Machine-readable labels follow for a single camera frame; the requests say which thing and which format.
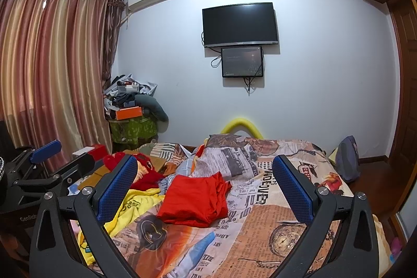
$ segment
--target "white wall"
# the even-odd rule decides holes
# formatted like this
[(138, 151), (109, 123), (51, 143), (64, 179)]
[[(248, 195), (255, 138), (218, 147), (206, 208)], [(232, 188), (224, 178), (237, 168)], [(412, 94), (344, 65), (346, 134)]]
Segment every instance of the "white wall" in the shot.
[(111, 67), (111, 80), (113, 80), (115, 77), (120, 76), (121, 73), (119, 72), (119, 53), (116, 49), (116, 55), (114, 56), (114, 63)]
[[(216, 53), (200, 39), (201, 9), (247, 2), (274, 3), (280, 41), (264, 47), (265, 77), (249, 97), (243, 80), (211, 68)], [(366, 0), (168, 0), (123, 25), (119, 72), (158, 83), (170, 118), (161, 141), (198, 145), (242, 116), (265, 138), (330, 152), (353, 134), (361, 157), (384, 155), (397, 81), (386, 15)]]

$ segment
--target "gray bag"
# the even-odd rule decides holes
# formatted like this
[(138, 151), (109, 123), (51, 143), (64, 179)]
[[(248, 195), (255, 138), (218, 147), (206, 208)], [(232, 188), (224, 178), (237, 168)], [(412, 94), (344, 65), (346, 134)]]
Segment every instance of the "gray bag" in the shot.
[(353, 136), (346, 137), (339, 144), (334, 167), (346, 183), (360, 176), (358, 148)]

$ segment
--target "television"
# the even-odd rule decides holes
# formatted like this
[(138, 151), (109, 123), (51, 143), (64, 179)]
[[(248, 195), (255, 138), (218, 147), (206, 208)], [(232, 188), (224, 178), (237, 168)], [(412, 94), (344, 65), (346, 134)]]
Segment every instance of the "television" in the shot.
[(203, 9), (204, 47), (278, 44), (272, 3), (226, 5)]
[(263, 53), (260, 46), (222, 48), (223, 78), (263, 77)]

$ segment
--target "chair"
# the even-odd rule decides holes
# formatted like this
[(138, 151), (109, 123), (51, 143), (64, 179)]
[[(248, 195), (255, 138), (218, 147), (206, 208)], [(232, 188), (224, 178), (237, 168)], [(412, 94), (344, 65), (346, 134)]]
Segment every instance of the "chair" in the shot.
[(33, 149), (32, 146), (15, 147), (10, 137), (7, 125), (4, 120), (0, 120), (0, 157), (5, 163), (11, 162), (24, 150)]

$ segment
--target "curtain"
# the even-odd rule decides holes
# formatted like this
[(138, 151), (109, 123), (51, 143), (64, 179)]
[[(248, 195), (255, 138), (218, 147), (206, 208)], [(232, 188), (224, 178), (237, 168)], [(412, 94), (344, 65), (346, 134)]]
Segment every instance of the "curtain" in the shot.
[(63, 166), (86, 145), (111, 146), (101, 75), (108, 0), (0, 0), (0, 119), (15, 146), (61, 141)]
[(106, 11), (106, 23), (104, 29), (103, 51), (103, 90), (111, 83), (111, 67), (116, 56), (117, 41), (119, 39), (120, 22), (125, 8), (123, 0), (108, 0)]

